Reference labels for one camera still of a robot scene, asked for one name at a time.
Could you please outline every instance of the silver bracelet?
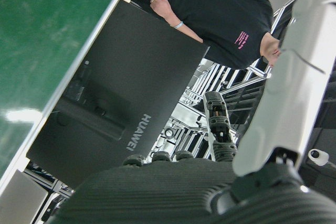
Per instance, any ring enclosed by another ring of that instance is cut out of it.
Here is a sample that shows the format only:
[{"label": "silver bracelet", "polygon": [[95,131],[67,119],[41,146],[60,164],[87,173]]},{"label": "silver bracelet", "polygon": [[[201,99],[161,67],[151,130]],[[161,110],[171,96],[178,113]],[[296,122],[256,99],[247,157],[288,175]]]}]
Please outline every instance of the silver bracelet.
[{"label": "silver bracelet", "polygon": [[174,26],[175,29],[180,28],[183,25],[183,21],[181,21],[181,23],[179,23],[177,26]]}]

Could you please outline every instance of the black ribbed fabric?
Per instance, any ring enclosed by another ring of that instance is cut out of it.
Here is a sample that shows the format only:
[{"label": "black ribbed fabric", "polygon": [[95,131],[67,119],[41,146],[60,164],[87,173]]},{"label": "black ribbed fabric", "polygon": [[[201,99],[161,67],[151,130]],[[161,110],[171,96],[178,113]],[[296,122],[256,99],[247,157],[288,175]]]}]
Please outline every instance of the black ribbed fabric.
[{"label": "black ribbed fabric", "polygon": [[263,190],[221,216],[211,214],[212,193],[234,179],[230,162],[200,158],[113,168],[77,188],[51,223],[336,223],[334,202],[292,184]]}]

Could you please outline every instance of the person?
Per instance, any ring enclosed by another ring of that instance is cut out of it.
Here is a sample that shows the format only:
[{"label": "person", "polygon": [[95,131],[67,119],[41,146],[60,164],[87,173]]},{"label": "person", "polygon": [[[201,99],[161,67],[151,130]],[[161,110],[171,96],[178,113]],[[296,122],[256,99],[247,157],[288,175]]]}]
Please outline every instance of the person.
[{"label": "person", "polygon": [[271,33],[269,0],[150,0],[170,26],[210,49],[205,58],[245,69],[264,56],[273,67],[281,50]]}]

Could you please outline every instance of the hand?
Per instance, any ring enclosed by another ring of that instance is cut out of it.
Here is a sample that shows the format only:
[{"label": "hand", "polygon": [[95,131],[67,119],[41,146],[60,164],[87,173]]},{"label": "hand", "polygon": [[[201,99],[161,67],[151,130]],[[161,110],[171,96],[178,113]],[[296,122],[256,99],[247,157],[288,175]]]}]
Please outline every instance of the hand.
[{"label": "hand", "polygon": [[159,16],[163,17],[164,19],[168,19],[174,12],[169,4],[168,0],[150,0],[151,1],[151,8],[153,11],[156,12]]}]

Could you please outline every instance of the black t-shirt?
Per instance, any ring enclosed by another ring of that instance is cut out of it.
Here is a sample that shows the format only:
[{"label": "black t-shirt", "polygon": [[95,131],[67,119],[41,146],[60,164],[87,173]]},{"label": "black t-shirt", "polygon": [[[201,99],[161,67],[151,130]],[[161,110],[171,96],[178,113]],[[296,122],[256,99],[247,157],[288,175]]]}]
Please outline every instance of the black t-shirt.
[{"label": "black t-shirt", "polygon": [[233,69],[260,57],[260,42],[270,32],[268,0],[169,0],[172,10],[210,50],[205,58]]}]

